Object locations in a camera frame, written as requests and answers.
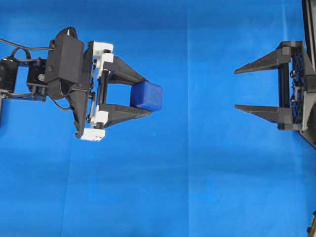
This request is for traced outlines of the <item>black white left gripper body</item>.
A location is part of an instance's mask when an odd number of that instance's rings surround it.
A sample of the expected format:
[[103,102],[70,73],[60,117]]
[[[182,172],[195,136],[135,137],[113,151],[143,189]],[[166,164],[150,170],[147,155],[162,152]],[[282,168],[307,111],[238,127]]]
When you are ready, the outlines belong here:
[[109,72],[103,63],[113,62],[114,46],[105,42],[90,41],[83,55],[82,73],[73,86],[73,115],[78,139],[99,142],[105,135],[105,124],[109,112],[101,105],[105,103]]

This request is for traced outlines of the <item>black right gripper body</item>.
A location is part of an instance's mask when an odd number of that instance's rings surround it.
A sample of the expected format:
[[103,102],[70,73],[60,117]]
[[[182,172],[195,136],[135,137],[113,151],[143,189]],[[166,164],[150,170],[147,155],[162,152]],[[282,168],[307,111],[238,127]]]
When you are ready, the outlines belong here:
[[280,130],[315,131],[316,71],[301,41],[283,41],[277,48],[279,63],[279,104],[284,113]]

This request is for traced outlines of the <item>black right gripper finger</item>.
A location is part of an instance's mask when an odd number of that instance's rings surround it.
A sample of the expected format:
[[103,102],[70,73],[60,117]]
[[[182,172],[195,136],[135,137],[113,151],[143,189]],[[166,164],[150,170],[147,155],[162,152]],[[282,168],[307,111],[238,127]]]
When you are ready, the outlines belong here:
[[252,63],[248,63],[234,71],[235,74],[250,73],[256,71],[266,71],[279,68],[283,64],[290,62],[291,48],[285,46],[277,48],[273,52],[257,59]]
[[272,123],[293,123],[293,114],[291,108],[250,105],[235,105],[235,108],[268,120]]

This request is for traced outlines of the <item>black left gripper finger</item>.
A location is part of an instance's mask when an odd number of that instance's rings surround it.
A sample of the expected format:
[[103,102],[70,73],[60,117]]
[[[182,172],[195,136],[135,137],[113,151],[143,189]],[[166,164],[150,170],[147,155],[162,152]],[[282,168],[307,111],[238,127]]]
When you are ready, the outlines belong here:
[[104,62],[103,69],[110,72],[109,83],[112,84],[136,85],[148,81],[118,56],[114,56],[113,62]]
[[142,118],[152,113],[149,110],[118,104],[101,104],[99,109],[109,113],[108,121],[104,123],[104,128],[127,120]]

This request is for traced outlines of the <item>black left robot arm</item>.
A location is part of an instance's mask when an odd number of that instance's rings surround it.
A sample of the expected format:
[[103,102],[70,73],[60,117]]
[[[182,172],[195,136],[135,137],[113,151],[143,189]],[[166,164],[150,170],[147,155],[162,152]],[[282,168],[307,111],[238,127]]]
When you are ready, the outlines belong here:
[[30,114],[36,102],[67,101],[59,109],[72,113],[75,137],[93,142],[101,141],[108,127],[156,108],[152,84],[115,56],[110,43],[62,35],[50,41],[45,58],[33,57],[32,51],[16,44],[0,60],[0,101],[8,104],[8,115],[0,117],[3,135],[26,138],[50,127],[50,115]]

